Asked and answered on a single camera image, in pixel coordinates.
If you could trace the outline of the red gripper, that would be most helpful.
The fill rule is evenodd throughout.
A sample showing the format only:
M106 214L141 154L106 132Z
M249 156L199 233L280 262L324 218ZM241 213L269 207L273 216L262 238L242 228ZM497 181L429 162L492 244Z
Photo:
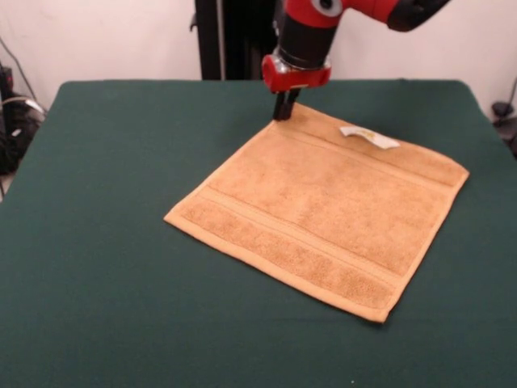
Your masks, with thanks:
M315 70L301 70L286 64L277 54L267 54L262 60L263 80L267 89L276 94L272 118L289 120L301 89L326 85L330 80L331 63L327 56L323 66Z

